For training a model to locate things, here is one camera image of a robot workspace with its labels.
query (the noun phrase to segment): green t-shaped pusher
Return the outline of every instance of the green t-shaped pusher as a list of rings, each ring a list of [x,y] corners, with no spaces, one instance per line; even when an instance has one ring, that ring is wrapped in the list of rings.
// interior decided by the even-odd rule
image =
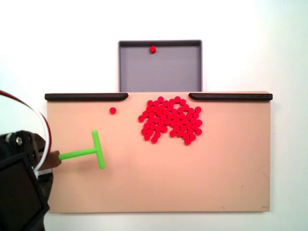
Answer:
[[[95,130],[95,129],[92,130],[92,136],[93,136],[93,141],[94,141],[94,148],[87,148],[87,149],[83,149],[83,150],[79,150],[79,151],[60,154],[59,160],[64,160],[64,159],[73,158],[73,157],[77,157],[77,156],[96,153],[98,165],[100,166],[100,168],[104,168],[105,162],[104,162],[102,147],[101,147],[101,143],[100,143],[100,138],[98,137],[97,130]]]

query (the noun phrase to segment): gray tray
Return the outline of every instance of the gray tray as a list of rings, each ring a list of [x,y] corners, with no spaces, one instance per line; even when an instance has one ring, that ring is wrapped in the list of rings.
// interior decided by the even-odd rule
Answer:
[[[120,92],[202,91],[202,41],[119,41]],[[156,46],[156,52],[150,52]]]

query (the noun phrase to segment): red disc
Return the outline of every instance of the red disc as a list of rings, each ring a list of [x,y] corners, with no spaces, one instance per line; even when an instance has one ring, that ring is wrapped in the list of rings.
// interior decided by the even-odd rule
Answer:
[[[176,122],[176,121],[174,121],[174,120],[172,120],[172,121],[170,122],[170,125],[171,125],[172,127],[174,127],[174,126],[176,126],[176,125],[177,125],[177,122]]]
[[[160,120],[160,121],[158,122],[158,125],[162,127],[163,125],[165,125],[165,122],[164,122],[163,120]]]
[[[181,104],[181,105],[185,105],[185,104],[186,104],[186,100],[181,99],[181,100],[180,100],[180,104]]]
[[[167,116],[166,116],[166,115],[162,115],[162,116],[160,117],[160,119],[161,119],[161,120],[165,120],[165,119],[167,119]]]
[[[192,118],[192,119],[191,119],[191,123],[192,123],[192,124],[195,124],[196,122],[197,122],[197,120],[196,120],[195,118]]]
[[[145,112],[142,113],[142,115],[143,115],[144,118],[146,118],[146,117],[149,116],[149,113],[147,111],[145,111]]]
[[[193,114],[193,117],[194,117],[195,119],[199,118],[199,113],[195,112],[195,113]]]
[[[169,114],[167,115],[167,118],[170,119],[170,120],[172,120],[172,119],[173,119],[173,114],[169,113]]]
[[[110,111],[111,114],[116,113],[116,109],[115,109],[114,107],[111,107],[111,108],[109,109],[109,111]]]
[[[170,124],[170,119],[165,119],[165,124],[169,125]]]
[[[181,131],[186,131],[187,130],[187,127],[185,125],[182,125],[181,126]]]
[[[156,136],[157,138],[159,138],[161,136],[161,133],[159,131],[157,131],[154,136]]]
[[[152,136],[153,135],[153,130],[152,129],[148,129],[148,134],[150,135],[150,136]]]
[[[177,135],[177,133],[175,131],[170,131],[170,136],[171,137],[175,137]]]
[[[159,125],[157,125],[157,126],[155,127],[155,130],[156,130],[156,131],[161,131],[161,130],[162,130],[162,127],[159,126]]]
[[[188,113],[188,114],[186,115],[186,119],[192,119],[192,117],[193,117],[192,114],[189,114],[189,113]]]
[[[150,129],[154,130],[156,128],[155,124],[150,124]]]
[[[189,135],[188,135],[187,132],[183,132],[183,138],[184,138],[184,139],[188,139],[188,138],[189,138]]]
[[[160,103],[162,103],[162,102],[164,101],[164,98],[163,98],[162,96],[159,96],[159,97],[158,97],[158,101],[159,101]]]
[[[174,105],[175,104],[175,100],[174,99],[169,100],[169,104]]]
[[[154,116],[155,116],[155,113],[154,113],[154,112],[150,112],[150,113],[149,113],[149,118],[154,118]]]
[[[202,120],[198,119],[196,122],[197,122],[197,125],[198,125],[198,126],[201,126],[201,125],[202,125]]]
[[[179,127],[181,127],[181,126],[183,125],[183,122],[182,122],[181,120],[179,120],[179,121],[177,121],[177,125],[178,125]]]
[[[175,132],[178,132],[178,131],[180,130],[180,128],[179,128],[179,126],[174,126],[173,130],[174,130]]]
[[[178,137],[182,137],[183,136],[183,132],[182,131],[178,131],[177,135],[178,135]]]
[[[197,135],[201,135],[201,134],[202,134],[202,130],[201,130],[200,128],[198,128],[198,129],[196,130],[196,134],[197,134]]]
[[[142,135],[145,135],[146,133],[148,133],[148,130],[144,128],[144,129],[141,130],[141,133],[142,133]]]
[[[179,117],[180,117],[180,119],[184,119],[185,118],[185,114],[181,113],[181,114],[179,114]]]
[[[201,107],[196,107],[195,109],[194,109],[197,113],[200,113],[201,112]]]
[[[165,107],[168,107],[168,106],[169,106],[169,101],[168,101],[168,100],[165,100],[165,101],[164,101],[164,106],[165,106]]]
[[[138,120],[139,120],[139,122],[143,122],[143,121],[144,121],[144,116],[140,115],[140,116],[138,117]]]
[[[173,110],[173,105],[169,105],[169,106],[168,106],[168,110],[169,110],[169,111],[172,111],[172,110]]]
[[[163,133],[166,133],[167,131],[168,131],[168,128],[167,128],[166,126],[163,126],[163,127],[162,127],[162,132],[163,132]]]
[[[196,139],[196,135],[195,134],[190,135],[189,139],[191,139],[191,141],[194,141]]]
[[[148,141],[150,138],[151,138],[151,136],[150,136],[149,134],[145,134],[145,135],[144,135],[144,139],[145,139],[146,141]]]
[[[152,139],[151,139],[152,143],[157,143],[158,141],[158,138],[156,136],[153,136]]]
[[[188,130],[187,130],[187,133],[188,133],[189,135],[192,135],[192,134],[193,134],[193,130],[192,130],[192,129],[188,129]]]
[[[192,129],[196,131],[196,130],[198,129],[198,125],[193,124],[193,125],[192,125]]]
[[[164,111],[165,106],[163,106],[163,105],[161,104],[161,105],[158,106],[158,109],[161,110],[161,111]]]
[[[149,123],[144,123],[143,128],[149,129],[150,128],[150,124]]]
[[[183,112],[184,112],[184,108],[183,108],[183,107],[179,107],[179,108],[178,108],[178,112],[179,112],[179,113],[183,113]]]
[[[153,105],[156,106],[156,107],[158,107],[158,106],[159,106],[159,101],[155,100],[155,101],[153,102]]]
[[[186,127],[187,127],[187,129],[191,129],[193,127],[193,125],[191,123],[187,123]]]
[[[192,142],[192,141],[191,141],[190,139],[185,139],[185,144],[186,144],[186,145],[190,145],[191,142]]]
[[[183,124],[188,124],[188,119],[184,118],[184,119],[182,120],[182,122],[183,122]]]
[[[188,104],[185,104],[185,105],[183,106],[183,109],[184,109],[184,111],[187,111],[187,110],[189,109],[189,105],[188,105]]]
[[[173,119],[174,119],[175,121],[178,121],[178,120],[180,119],[180,117],[179,117],[178,115],[174,115],[174,116],[173,116]]]

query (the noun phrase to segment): white background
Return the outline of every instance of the white background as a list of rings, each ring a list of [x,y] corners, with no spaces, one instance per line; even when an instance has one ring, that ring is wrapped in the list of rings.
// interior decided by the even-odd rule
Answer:
[[[48,214],[46,230],[308,230],[307,0],[1,1],[0,89],[45,115],[45,93],[116,92],[117,42],[147,39],[201,39],[204,91],[273,94],[270,212]],[[43,136],[24,106],[0,106],[0,134]]]

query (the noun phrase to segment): red bead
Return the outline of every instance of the red bead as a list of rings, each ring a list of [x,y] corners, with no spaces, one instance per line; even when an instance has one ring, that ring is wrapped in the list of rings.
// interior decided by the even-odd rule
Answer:
[[[163,127],[162,127],[162,132],[163,132],[163,133],[166,133],[167,131],[168,131],[168,128],[167,128],[166,126],[163,126]]]
[[[199,113],[195,112],[195,113],[193,114],[193,117],[194,117],[195,119],[199,118]]]
[[[191,139],[191,141],[194,141],[196,139],[196,135],[194,135],[194,134],[190,135],[189,139]]]
[[[169,114],[167,115],[167,118],[170,119],[170,120],[172,120],[172,119],[173,119],[173,114],[169,113]]]
[[[187,133],[188,133],[189,135],[192,135],[192,134],[193,134],[193,130],[192,130],[192,129],[188,129],[188,130],[187,130]]]
[[[164,111],[164,110],[165,110],[165,106],[163,106],[163,105],[161,104],[161,105],[158,106],[158,109],[161,110],[161,111]]]
[[[188,135],[187,132],[183,132],[183,138],[184,138],[184,139],[188,139],[188,138],[189,138],[189,135]]]
[[[192,125],[192,129],[196,131],[196,130],[198,129],[198,125],[193,124],[193,125]]]
[[[177,135],[178,135],[178,137],[182,137],[183,136],[183,132],[182,131],[178,131]]]
[[[142,116],[142,115],[139,116],[139,117],[138,117],[138,120],[139,120],[139,122],[143,122],[143,121],[144,121],[144,116]]]
[[[163,120],[160,120],[160,121],[158,122],[158,125],[162,127],[163,125],[165,125],[165,122],[164,122]]]
[[[156,47],[155,46],[151,46],[150,47],[150,52],[151,53],[155,53],[156,52]]]
[[[182,120],[182,122],[183,122],[183,124],[188,124],[188,119],[184,118],[184,119]]]
[[[200,113],[201,112],[201,107],[196,107],[195,109],[194,109],[197,113]]]
[[[190,145],[191,142],[192,142],[192,141],[191,141],[190,139],[185,139],[185,144],[186,144],[186,145]]]
[[[181,105],[185,105],[185,104],[186,104],[186,100],[181,99],[181,100],[180,100],[180,104],[181,104]]]
[[[109,111],[110,111],[111,114],[115,114],[116,113],[116,109],[114,107],[111,107],[109,109]]]
[[[192,119],[192,117],[193,117],[192,114],[187,114],[186,115],[186,119]]]
[[[155,113],[154,113],[154,112],[150,112],[150,113],[149,113],[149,118],[154,118],[154,116],[155,116]]]
[[[150,124],[150,129],[154,130],[156,128],[155,124]]]
[[[202,120],[198,119],[196,122],[197,122],[197,125],[198,125],[198,126],[201,126],[201,125],[202,125]]]
[[[178,125],[179,127],[181,127],[181,126],[183,125],[183,122],[182,122],[181,120],[179,120],[179,121],[177,121],[177,125]]]
[[[149,123],[144,123],[143,128],[149,129],[150,128],[150,124]]]
[[[174,126],[173,130],[174,130],[175,132],[178,132],[178,131],[180,130],[180,128],[179,128],[179,126]]]
[[[159,138],[161,136],[161,133],[159,131],[157,131],[155,134],[154,134],[155,137]]]
[[[153,106],[153,101],[149,100],[147,104],[148,104],[149,107],[151,107],[151,106]]]
[[[178,115],[174,115],[174,116],[173,116],[173,119],[174,119],[175,121],[178,121],[178,120],[180,119],[180,117],[179,117]]]
[[[165,101],[164,101],[164,106],[165,106],[165,107],[168,107],[168,106],[169,106],[169,101],[168,101],[168,100],[165,100]]]
[[[181,126],[181,131],[186,131],[187,127],[185,125]]]
[[[179,114],[179,117],[180,117],[180,119],[184,119],[185,118],[185,114],[181,113],[181,114]]]
[[[177,135],[177,133],[175,131],[170,131],[170,136],[171,137],[175,137]]]
[[[194,113],[194,109],[193,108],[188,108],[188,113],[193,114]]]
[[[198,128],[198,129],[196,130],[196,134],[197,134],[197,135],[201,135],[201,134],[202,134],[202,130],[201,130],[200,128]]]
[[[160,103],[162,103],[162,102],[164,101],[164,98],[163,98],[162,96],[159,96],[159,97],[158,97],[158,101],[159,101]]]
[[[174,99],[169,100],[169,104],[174,105],[175,104],[175,100]]]
[[[155,101],[153,102],[153,105],[156,106],[156,107],[158,107],[158,106],[159,106],[159,101],[155,100]]]
[[[176,103],[179,103],[179,102],[181,101],[180,96],[176,96],[176,97],[174,98],[174,101],[175,101]]]
[[[184,109],[184,111],[187,111],[187,110],[189,109],[189,105],[188,105],[188,104],[185,104],[185,105],[183,106],[183,109]]]
[[[158,138],[156,136],[153,136],[152,139],[151,139],[152,143],[157,143],[158,141]]]
[[[170,119],[165,119],[165,124],[169,125],[170,124]]]
[[[142,135],[145,135],[146,133],[148,133],[148,130],[144,128],[144,129],[141,130],[141,133],[142,133]]]
[[[148,135],[152,136],[153,135],[153,130],[152,129],[148,129]]]
[[[151,138],[151,136],[150,136],[149,134],[145,134],[145,135],[144,135],[144,139],[145,139],[146,141],[148,141],[150,138]]]
[[[179,108],[178,108],[178,112],[179,112],[179,113],[183,113],[183,112],[184,112],[184,108],[183,108],[183,107],[179,107]]]

